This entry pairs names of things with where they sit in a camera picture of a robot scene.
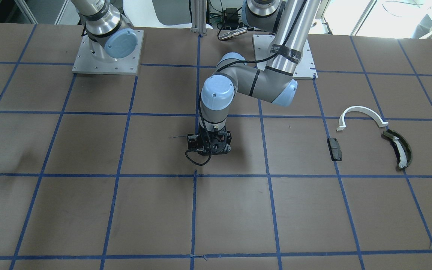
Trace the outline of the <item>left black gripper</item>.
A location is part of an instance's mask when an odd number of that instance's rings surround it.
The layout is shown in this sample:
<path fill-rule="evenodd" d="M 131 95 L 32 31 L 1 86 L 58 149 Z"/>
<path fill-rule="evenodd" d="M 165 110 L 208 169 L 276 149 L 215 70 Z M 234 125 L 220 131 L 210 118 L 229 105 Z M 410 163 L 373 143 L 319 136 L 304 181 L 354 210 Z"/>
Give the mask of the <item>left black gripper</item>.
<path fill-rule="evenodd" d="M 197 134 L 187 134 L 187 148 L 189 152 L 197 152 L 199 155 L 224 155 L 231 151 L 230 142 L 232 136 L 226 127 L 218 131 L 199 128 Z"/>

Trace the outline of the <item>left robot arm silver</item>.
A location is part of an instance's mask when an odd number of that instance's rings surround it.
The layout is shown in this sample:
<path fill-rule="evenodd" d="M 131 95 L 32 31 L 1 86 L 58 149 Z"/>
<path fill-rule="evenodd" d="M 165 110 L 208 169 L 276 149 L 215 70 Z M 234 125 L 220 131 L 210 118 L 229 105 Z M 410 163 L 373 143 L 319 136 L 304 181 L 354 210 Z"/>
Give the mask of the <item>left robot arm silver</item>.
<path fill-rule="evenodd" d="M 242 55 L 226 53 L 199 94 L 197 134 L 187 135 L 187 151 L 203 156 L 230 152 L 226 129 L 229 108 L 237 93 L 289 106 L 297 89 L 293 76 L 303 55 L 319 0 L 246 0 L 241 19 L 246 25 L 275 34 L 263 47 L 264 70 L 250 66 Z"/>

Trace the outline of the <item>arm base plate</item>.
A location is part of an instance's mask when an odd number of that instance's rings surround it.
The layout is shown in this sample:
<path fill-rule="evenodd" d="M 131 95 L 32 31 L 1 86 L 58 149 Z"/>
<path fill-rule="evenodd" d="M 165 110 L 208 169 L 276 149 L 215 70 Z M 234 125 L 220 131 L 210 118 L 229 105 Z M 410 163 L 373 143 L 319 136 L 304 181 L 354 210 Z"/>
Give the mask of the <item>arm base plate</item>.
<path fill-rule="evenodd" d="M 262 60 L 270 56 L 270 45 L 273 43 L 274 38 L 273 35 L 254 34 L 252 36 L 255 60 Z M 308 40 L 305 41 L 302 58 L 295 68 L 293 78 L 295 80 L 318 78 Z"/>
<path fill-rule="evenodd" d="M 138 44 L 135 50 L 124 58 L 112 58 L 99 43 L 90 40 L 89 36 L 84 36 L 72 71 L 75 74 L 137 75 L 144 31 L 137 29 L 136 36 Z"/>

